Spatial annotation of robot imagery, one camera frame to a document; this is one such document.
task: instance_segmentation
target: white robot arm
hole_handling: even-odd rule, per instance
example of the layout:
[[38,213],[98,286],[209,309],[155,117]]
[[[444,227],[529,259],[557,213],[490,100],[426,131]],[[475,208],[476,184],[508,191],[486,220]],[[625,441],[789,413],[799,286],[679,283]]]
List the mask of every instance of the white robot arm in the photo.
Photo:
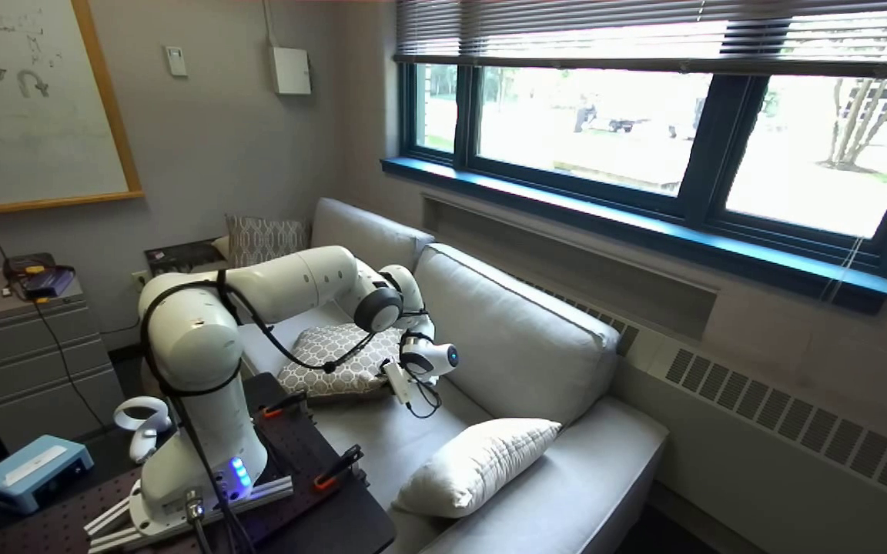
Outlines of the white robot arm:
[[174,432],[141,465],[128,514],[145,537],[178,529],[186,506],[194,500],[203,512],[213,512],[220,500],[242,495],[269,465],[238,380],[242,341],[227,296],[239,296],[263,321],[341,302],[366,332],[400,325],[407,329],[402,363],[430,358],[430,371],[413,363],[429,380],[455,367],[449,345],[430,345],[435,329],[413,274],[386,268],[386,279],[379,279],[341,246],[305,251],[226,274],[155,279],[138,299],[141,341],[155,377],[178,400],[187,428]]

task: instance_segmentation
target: couch armrest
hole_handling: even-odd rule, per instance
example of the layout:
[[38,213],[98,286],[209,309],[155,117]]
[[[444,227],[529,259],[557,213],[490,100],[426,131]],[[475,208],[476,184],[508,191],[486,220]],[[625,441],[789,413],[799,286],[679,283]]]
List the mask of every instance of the couch armrest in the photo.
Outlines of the couch armrest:
[[430,235],[397,224],[351,203],[319,197],[312,223],[312,246],[339,245],[372,268],[407,265],[417,268],[418,253]]
[[656,478],[664,428],[607,396],[475,519],[426,550],[612,550]]

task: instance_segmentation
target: wall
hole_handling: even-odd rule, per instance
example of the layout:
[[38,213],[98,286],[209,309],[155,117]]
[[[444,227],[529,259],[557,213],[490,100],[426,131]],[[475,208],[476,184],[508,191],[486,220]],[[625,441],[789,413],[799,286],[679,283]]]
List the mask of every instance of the wall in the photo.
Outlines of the wall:
[[[341,52],[345,59],[353,59],[353,64],[345,69],[345,86],[368,93],[353,100],[351,114],[345,114],[348,123],[341,148],[353,151],[353,157],[348,157],[345,164],[351,178],[341,182],[339,193],[402,223],[426,223],[426,188],[383,175],[383,171],[377,167],[383,155],[394,151],[394,119],[386,117],[394,114],[391,33],[391,4],[386,0],[364,4],[364,9],[353,8],[353,13],[341,19]],[[713,291],[713,309],[705,321],[701,335],[695,339],[695,349],[710,350],[713,358],[730,360],[736,371],[750,374],[755,380],[770,382],[795,396],[807,396],[815,407],[834,411],[845,419],[887,435],[887,306],[880,313],[866,317],[569,227],[561,227],[557,236],[564,236],[564,245],[596,245],[596,251],[609,259],[621,259],[633,268]],[[548,272],[544,259],[535,259],[529,272]],[[656,391],[659,388],[641,388],[627,400],[653,404]],[[676,473],[676,484],[670,484],[676,487],[676,493],[694,495],[695,484],[691,480],[705,484],[701,473],[683,473],[679,468],[674,468],[670,473]],[[760,468],[736,468],[736,473],[744,473],[744,480],[750,480],[758,489],[765,484],[773,484],[760,473]],[[736,489],[739,506],[748,506],[744,495],[760,500],[758,489]],[[805,506],[795,506],[792,519],[815,521],[821,514],[807,514]]]
[[[271,0],[280,45],[312,52],[312,100],[276,100],[259,0],[92,0],[145,201],[0,216],[9,253],[81,272],[107,349],[136,341],[141,251],[213,236],[226,216],[300,216],[337,188],[339,52],[332,4]],[[163,45],[186,46],[172,81]]]

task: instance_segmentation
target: tree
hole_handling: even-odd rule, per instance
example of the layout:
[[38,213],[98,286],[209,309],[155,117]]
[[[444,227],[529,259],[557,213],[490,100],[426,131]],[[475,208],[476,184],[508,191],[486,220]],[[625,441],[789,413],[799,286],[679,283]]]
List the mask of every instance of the tree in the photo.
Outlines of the tree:
[[887,81],[839,81],[827,167],[857,171],[859,155],[887,123]]

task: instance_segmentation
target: floor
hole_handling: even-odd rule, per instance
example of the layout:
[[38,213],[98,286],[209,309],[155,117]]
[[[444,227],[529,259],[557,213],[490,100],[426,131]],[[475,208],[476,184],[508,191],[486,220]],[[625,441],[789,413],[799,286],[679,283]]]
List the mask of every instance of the floor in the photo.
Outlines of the floor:
[[[121,355],[115,358],[115,367],[121,374],[122,391],[138,395],[141,388],[138,358]],[[619,554],[713,554],[713,547],[701,545],[686,529],[679,529],[659,512],[648,508],[633,524],[631,537],[621,542]]]

